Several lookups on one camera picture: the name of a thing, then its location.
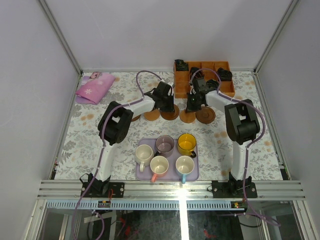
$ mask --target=table surface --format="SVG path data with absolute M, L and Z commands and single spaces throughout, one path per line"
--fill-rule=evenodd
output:
M 98 123 L 111 101 L 127 103 L 137 100 L 141 93 L 136 85 L 136 72 L 113 72 L 117 77 L 109 92 L 98 105 L 77 104 L 73 108 L 63 149 L 58 158 L 55 178 L 75 180 L 97 164 L 102 141 L 98 136 Z M 173 72 L 157 72 L 167 83 L 174 81 Z M 141 73 L 139 81 L 144 92 L 158 85 L 159 79 L 150 73 Z M 233 72 L 235 98 L 251 99 L 254 106 L 261 110 L 254 79 L 249 71 Z M 174 99 L 180 111 L 187 105 L 186 99 Z M 118 144 L 112 163 L 112 180 L 136 180 L 135 149 L 142 138 L 157 138 L 169 135 L 174 139 L 183 133 L 191 133 L 197 139 L 199 154 L 198 180 L 227 180 L 233 160 L 233 145 L 226 132 L 225 116 L 214 107 L 216 118 L 211 124 L 198 120 L 184 123 L 178 117 L 168 121 L 161 116 L 155 121 L 147 121 L 143 116 L 132 122 L 123 142 Z M 282 180 L 277 156 L 269 130 L 263 138 L 250 148 L 250 170 L 254 180 Z

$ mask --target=pink cloth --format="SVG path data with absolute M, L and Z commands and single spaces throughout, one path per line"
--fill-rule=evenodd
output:
M 75 102 L 97 105 L 106 95 L 115 79 L 111 74 L 102 72 L 94 72 L 90 77 L 84 76 L 82 80 L 84 85 L 75 92 L 77 95 Z

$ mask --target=white mug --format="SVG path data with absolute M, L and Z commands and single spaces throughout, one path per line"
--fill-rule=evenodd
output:
M 150 165 L 151 159 L 154 157 L 153 149 L 146 144 L 140 145 L 135 150 L 135 161 L 140 164 L 140 172 Z
M 164 156 L 155 156 L 151 160 L 150 168 L 153 172 L 151 182 L 154 183 L 157 180 L 157 178 L 161 178 L 167 174 L 169 169 L 168 159 L 166 159 Z
M 189 156 L 181 156 L 175 162 L 175 169 L 182 178 L 182 184 L 185 184 L 187 175 L 195 169 L 195 162 Z

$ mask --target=wooden coaster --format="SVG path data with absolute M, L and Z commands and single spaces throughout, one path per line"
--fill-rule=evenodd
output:
M 174 104 L 174 112 L 161 112 L 161 117 L 165 120 L 175 120 L 179 116 L 180 110 L 177 105 Z
M 195 116 L 200 123 L 210 124 L 215 120 L 216 113 L 212 108 L 203 106 L 200 111 L 197 111 L 195 113 Z
M 196 120 L 196 113 L 195 112 L 186 113 L 186 110 L 183 110 L 182 112 L 180 112 L 180 119 L 182 122 L 186 124 L 190 124 L 194 120 Z
M 144 117 L 148 121 L 155 121 L 160 117 L 160 111 L 158 109 L 155 109 L 153 111 L 145 112 Z
M 138 116 L 132 118 L 132 119 L 131 119 L 131 122 L 137 121 L 140 117 L 141 117 L 141 115 L 138 115 Z

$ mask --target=white panel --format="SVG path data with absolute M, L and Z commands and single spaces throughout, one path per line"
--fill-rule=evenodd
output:
M 48 177 L 77 74 L 37 1 L 1 1 L 0 32 L 0 238 L 19 240 Z
M 83 69 L 253 68 L 290 0 L 47 0 Z
M 320 231 L 320 1 L 303 0 L 259 73 L 290 173 Z

